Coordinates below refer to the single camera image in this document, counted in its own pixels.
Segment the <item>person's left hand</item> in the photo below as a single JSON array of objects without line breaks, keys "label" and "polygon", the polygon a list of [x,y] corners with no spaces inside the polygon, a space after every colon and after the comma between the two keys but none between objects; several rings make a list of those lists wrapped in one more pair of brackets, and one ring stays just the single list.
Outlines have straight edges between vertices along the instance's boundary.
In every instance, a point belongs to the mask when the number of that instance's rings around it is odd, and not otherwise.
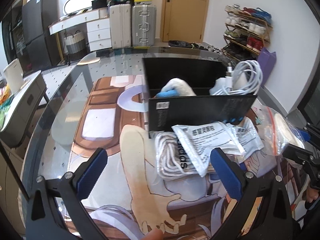
[{"label": "person's left hand", "polygon": [[158,228],[152,229],[142,240],[163,240],[163,232]]}]

